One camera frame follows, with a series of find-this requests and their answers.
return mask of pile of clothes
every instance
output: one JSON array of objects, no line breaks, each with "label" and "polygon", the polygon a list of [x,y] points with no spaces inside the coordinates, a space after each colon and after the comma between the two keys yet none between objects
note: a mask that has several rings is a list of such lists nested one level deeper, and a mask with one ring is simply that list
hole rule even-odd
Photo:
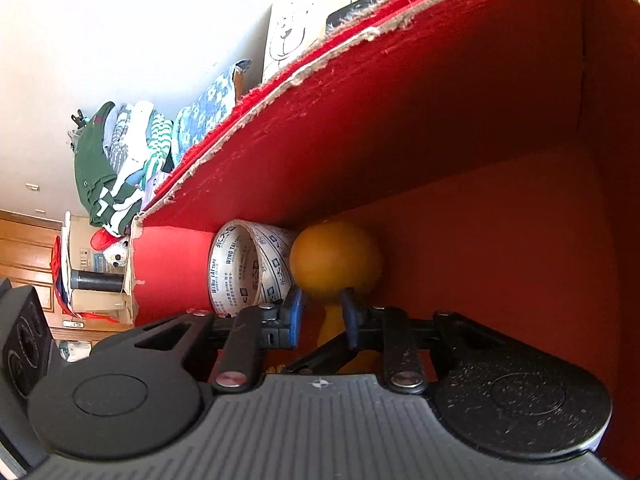
[{"label": "pile of clothes", "polygon": [[184,153],[230,113],[242,90],[250,61],[221,74],[174,121],[149,101],[135,105],[107,102],[72,137],[76,187],[91,225],[121,237]]}]

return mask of tape roll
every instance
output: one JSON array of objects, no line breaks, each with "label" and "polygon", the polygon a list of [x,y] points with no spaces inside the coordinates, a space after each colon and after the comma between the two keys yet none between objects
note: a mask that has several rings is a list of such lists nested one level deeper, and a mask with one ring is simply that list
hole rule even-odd
[{"label": "tape roll", "polygon": [[235,316],[246,306],[283,300],[294,283],[289,253],[296,236],[244,220],[225,224],[209,251],[209,298],[216,313]]}]

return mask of black cylinder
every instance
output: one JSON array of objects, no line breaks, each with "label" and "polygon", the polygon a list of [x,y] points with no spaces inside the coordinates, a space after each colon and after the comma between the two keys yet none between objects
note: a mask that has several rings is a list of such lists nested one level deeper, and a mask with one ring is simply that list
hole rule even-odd
[{"label": "black cylinder", "polygon": [[100,290],[101,292],[122,292],[123,285],[124,274],[71,269],[71,288]]}]

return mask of orange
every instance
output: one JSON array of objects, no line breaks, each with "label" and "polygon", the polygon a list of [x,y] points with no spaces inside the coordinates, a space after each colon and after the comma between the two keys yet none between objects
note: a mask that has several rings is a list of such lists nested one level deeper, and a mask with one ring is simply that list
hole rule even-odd
[{"label": "orange", "polygon": [[341,290],[352,286],[367,294],[382,274],[376,241],[354,224],[330,220],[300,233],[291,248],[293,279],[315,300],[337,303]]}]

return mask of wooden door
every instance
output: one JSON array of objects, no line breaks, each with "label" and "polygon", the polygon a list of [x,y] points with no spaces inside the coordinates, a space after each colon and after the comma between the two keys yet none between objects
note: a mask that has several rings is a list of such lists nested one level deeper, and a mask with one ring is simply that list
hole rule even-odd
[{"label": "wooden door", "polygon": [[35,287],[55,339],[98,341],[130,328],[127,324],[91,319],[82,320],[81,328],[63,325],[65,319],[73,318],[63,314],[56,301],[49,268],[51,248],[59,235],[56,229],[0,219],[0,277],[9,278],[13,286]]}]

